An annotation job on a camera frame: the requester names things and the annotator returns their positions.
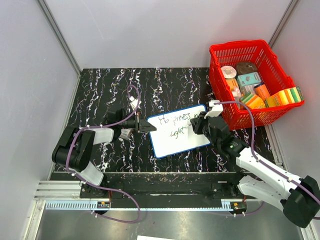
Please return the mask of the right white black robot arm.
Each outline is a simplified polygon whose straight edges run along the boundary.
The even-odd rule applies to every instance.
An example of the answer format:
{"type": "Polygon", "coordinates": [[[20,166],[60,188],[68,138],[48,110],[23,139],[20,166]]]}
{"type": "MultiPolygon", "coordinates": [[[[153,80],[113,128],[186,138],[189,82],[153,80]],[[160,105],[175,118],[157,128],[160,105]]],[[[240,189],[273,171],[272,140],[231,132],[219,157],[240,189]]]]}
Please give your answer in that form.
{"type": "Polygon", "coordinates": [[[320,188],[313,177],[300,177],[258,155],[252,147],[231,134],[220,116],[209,117],[201,112],[190,120],[190,124],[193,132],[205,136],[222,158],[255,175],[244,175],[229,183],[227,192],[231,197],[246,195],[268,203],[300,228],[306,228],[317,219],[320,188]]]}

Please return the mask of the blue framed whiteboard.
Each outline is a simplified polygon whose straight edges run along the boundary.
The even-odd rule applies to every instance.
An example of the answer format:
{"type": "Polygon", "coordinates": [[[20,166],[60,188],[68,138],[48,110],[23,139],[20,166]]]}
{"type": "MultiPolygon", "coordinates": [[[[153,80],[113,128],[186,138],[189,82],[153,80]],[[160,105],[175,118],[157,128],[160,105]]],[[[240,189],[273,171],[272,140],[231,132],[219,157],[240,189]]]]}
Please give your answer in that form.
{"type": "Polygon", "coordinates": [[[149,133],[154,157],[162,159],[209,145],[204,135],[194,133],[190,123],[206,111],[205,105],[198,104],[148,117],[147,122],[156,127],[149,133]]]}

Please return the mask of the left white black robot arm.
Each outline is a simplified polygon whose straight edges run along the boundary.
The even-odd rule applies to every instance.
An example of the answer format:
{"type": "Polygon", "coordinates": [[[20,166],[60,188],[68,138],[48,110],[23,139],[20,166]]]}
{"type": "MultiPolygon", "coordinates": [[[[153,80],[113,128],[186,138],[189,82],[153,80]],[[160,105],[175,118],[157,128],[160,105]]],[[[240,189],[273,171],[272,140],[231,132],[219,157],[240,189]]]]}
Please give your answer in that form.
{"type": "Polygon", "coordinates": [[[81,180],[91,183],[90,190],[98,198],[106,196],[109,189],[104,174],[91,162],[93,146],[115,142],[124,129],[132,129],[138,133],[157,130],[155,126],[141,118],[139,112],[130,115],[126,114],[124,109],[108,112],[104,124],[108,127],[68,125],[51,156],[55,164],[68,167],[72,173],[80,176],[81,180]]]}

